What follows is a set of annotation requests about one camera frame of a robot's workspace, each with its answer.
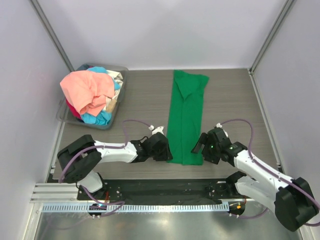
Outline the green t shirt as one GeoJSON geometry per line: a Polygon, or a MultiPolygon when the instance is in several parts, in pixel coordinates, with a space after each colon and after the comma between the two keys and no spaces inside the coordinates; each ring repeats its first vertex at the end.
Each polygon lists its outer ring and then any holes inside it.
{"type": "Polygon", "coordinates": [[[167,124],[169,162],[184,166],[201,166],[203,158],[191,153],[201,135],[204,93],[209,77],[182,70],[173,71],[171,101],[167,124]]]}

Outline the grey plastic bin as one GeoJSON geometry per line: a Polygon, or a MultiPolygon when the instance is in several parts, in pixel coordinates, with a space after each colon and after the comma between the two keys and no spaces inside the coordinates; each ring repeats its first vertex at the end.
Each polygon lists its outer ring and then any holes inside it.
{"type": "Polygon", "coordinates": [[[117,103],[115,104],[115,107],[112,111],[112,116],[111,116],[110,122],[106,126],[84,123],[82,120],[73,116],[73,114],[70,111],[70,108],[67,106],[67,103],[65,100],[61,100],[59,102],[59,109],[56,113],[56,118],[60,122],[63,122],[66,124],[72,124],[72,125],[79,125],[79,126],[88,127],[88,128],[92,128],[92,129],[98,129],[98,130],[109,130],[111,128],[112,123],[113,123],[115,116],[117,114],[118,107],[120,106],[120,103],[122,102],[122,100],[124,98],[125,87],[126,87],[127,81],[129,80],[130,72],[126,67],[123,67],[123,66],[115,66],[115,65],[108,65],[108,64],[98,64],[96,66],[97,67],[104,67],[108,71],[119,72],[119,73],[121,73],[121,75],[123,77],[123,80],[122,80],[123,84],[122,84],[121,90],[119,92],[119,97],[117,99],[117,103]]]}

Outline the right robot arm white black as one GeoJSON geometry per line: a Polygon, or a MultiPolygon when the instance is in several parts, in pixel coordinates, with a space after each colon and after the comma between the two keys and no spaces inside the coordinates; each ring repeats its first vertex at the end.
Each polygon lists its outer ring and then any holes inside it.
{"type": "Polygon", "coordinates": [[[320,204],[305,179],[292,178],[272,168],[252,153],[250,145],[231,142],[220,123],[203,132],[191,152],[201,153],[207,162],[224,161],[237,168],[238,172],[226,179],[226,194],[254,199],[291,232],[303,225],[311,226],[309,220],[320,212],[320,204]]]}

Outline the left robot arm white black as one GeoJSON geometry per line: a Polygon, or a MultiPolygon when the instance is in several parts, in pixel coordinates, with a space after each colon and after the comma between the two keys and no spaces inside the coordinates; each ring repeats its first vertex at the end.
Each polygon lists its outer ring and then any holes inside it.
{"type": "Polygon", "coordinates": [[[170,161],[173,156],[163,126],[149,127],[151,136],[124,143],[106,143],[94,140],[86,134],[61,149],[57,154],[62,173],[59,183],[79,184],[95,200],[106,194],[101,175],[94,171],[99,164],[121,162],[143,163],[149,158],[155,161],[170,161]]]}

